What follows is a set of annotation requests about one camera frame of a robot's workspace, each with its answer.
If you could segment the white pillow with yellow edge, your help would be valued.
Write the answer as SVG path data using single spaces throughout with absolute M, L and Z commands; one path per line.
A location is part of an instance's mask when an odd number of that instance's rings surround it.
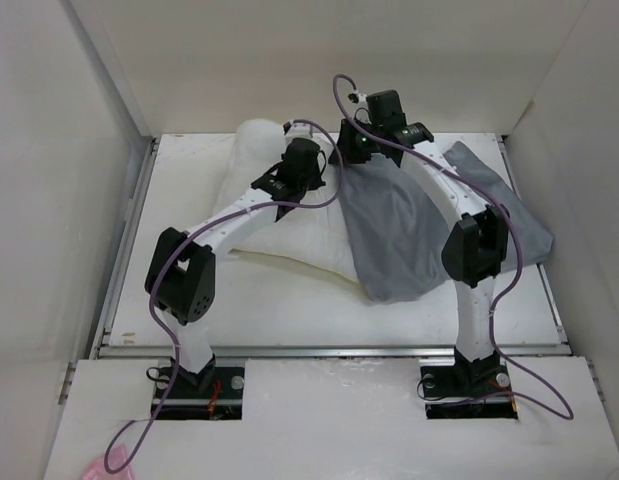
M 333 146 L 314 131 L 314 139 L 326 154 Z M 250 184 L 281 160 L 286 149 L 283 126 L 251 119 L 237 129 L 228 157 L 214 213 L 238 199 Z M 274 225 L 259 230 L 242 244 L 241 251 L 295 260 L 337 274 L 357 284 L 349 236 L 338 201 L 315 210 L 295 209 Z

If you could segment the grey pillowcase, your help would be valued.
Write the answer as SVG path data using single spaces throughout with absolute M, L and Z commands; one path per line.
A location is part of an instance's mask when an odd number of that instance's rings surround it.
M 458 174 L 488 191 L 512 220 L 523 265 L 544 262 L 554 237 L 505 181 L 465 144 L 444 154 Z M 449 228 L 424 190 L 394 161 L 376 155 L 345 168 L 339 202 L 353 265 L 373 302 L 413 301 L 448 280 L 441 252 Z

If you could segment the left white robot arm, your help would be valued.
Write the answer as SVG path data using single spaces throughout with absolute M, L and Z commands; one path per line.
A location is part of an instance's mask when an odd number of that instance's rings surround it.
M 307 138 L 291 140 L 281 160 L 254 180 L 237 200 L 192 231 L 169 227 L 158 237 L 144 290 L 154 322 L 172 343 L 168 386 L 194 397 L 206 394 L 215 380 L 215 356 L 195 323 L 215 299 L 220 258 L 261 229 L 295 209 L 317 210 L 335 198 L 303 204 L 325 185 L 319 157 L 323 149 Z

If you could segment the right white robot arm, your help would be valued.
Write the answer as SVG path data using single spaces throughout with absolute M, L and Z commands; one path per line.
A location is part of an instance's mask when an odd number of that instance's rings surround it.
M 365 95 L 353 90 L 348 99 L 366 110 L 368 117 L 343 119 L 340 144 L 345 157 L 362 163 L 381 153 L 400 164 L 449 229 L 441 260 L 456 289 L 454 362 L 421 367 L 423 396 L 436 401 L 486 395 L 494 389 L 491 381 L 503 370 L 490 336 L 490 315 L 495 279 L 508 246 L 505 217 L 459 180 L 427 127 L 407 120 L 397 91 Z

